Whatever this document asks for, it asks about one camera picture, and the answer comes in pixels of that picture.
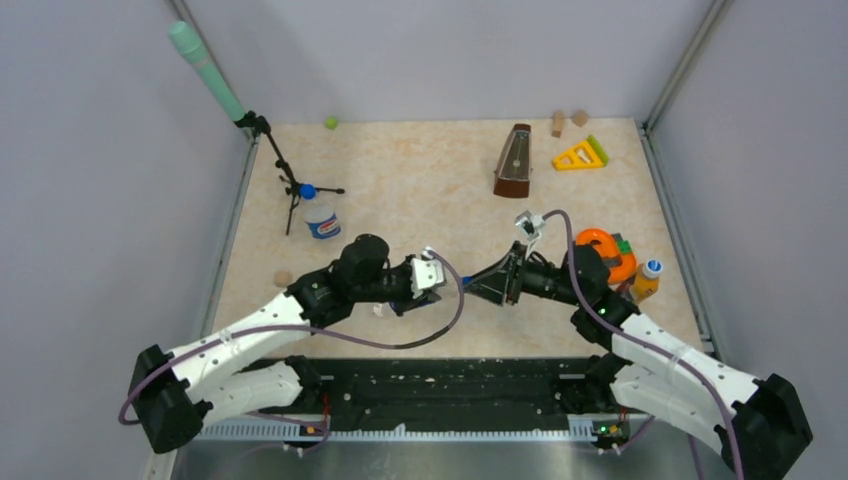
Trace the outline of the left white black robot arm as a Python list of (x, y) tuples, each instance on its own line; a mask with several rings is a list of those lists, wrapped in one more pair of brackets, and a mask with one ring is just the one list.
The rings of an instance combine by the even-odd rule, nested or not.
[(230, 327), (170, 351), (143, 350), (119, 422), (140, 426), (152, 450), (163, 454), (208, 426), (256, 410), (314, 410), (320, 377), (306, 360), (250, 366), (286, 344), (327, 333), (358, 303), (410, 306), (445, 281), (444, 263), (430, 249), (394, 267), (386, 265), (388, 254), (382, 238), (360, 235), (328, 266), (301, 276)]

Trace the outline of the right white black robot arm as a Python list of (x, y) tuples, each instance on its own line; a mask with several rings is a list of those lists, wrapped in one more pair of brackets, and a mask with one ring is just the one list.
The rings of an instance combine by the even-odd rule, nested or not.
[(587, 376), (594, 409), (644, 412), (701, 441), (745, 479), (789, 473), (813, 440), (789, 380), (736, 370), (665, 331), (608, 286), (609, 269), (591, 246), (573, 246), (559, 266), (526, 249), (514, 242), (502, 260), (465, 278), (464, 289), (499, 306), (524, 294), (575, 306), (578, 333), (607, 352)]

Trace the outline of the clear crushed plastic bottle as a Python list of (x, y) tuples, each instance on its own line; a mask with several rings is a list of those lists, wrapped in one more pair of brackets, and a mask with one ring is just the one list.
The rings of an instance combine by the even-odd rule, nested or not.
[(379, 318), (389, 316), (402, 317), (413, 310), (434, 305), (445, 299), (454, 298), (458, 295), (461, 295), (465, 290), (465, 285), (465, 279), (461, 278), (461, 282), (459, 283), (458, 287), (448, 289), (446, 285), (440, 285), (432, 290), (428, 290), (425, 294), (409, 301), (375, 304), (372, 308), (372, 311), (373, 314)]

